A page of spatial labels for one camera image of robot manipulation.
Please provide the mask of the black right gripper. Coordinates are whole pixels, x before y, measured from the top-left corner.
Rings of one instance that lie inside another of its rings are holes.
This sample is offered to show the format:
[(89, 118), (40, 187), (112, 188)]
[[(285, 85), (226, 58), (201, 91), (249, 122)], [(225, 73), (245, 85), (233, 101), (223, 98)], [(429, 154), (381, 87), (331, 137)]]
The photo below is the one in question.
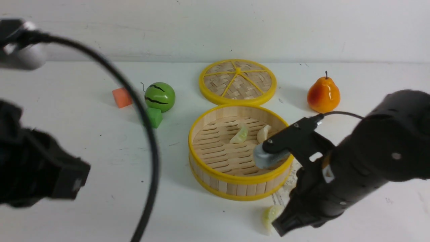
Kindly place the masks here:
[(429, 102), (426, 92), (393, 92), (333, 150), (312, 155), (272, 223), (277, 233), (321, 227), (388, 182), (429, 179)]

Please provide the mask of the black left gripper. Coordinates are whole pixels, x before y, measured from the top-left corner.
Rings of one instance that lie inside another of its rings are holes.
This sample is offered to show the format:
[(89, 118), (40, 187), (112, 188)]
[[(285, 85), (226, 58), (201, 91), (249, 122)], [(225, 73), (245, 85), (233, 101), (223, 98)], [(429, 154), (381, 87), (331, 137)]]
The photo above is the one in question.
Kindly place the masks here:
[(41, 199), (74, 200), (90, 164), (48, 133), (22, 127), (22, 114), (15, 104), (0, 102), (0, 203), (28, 208)]

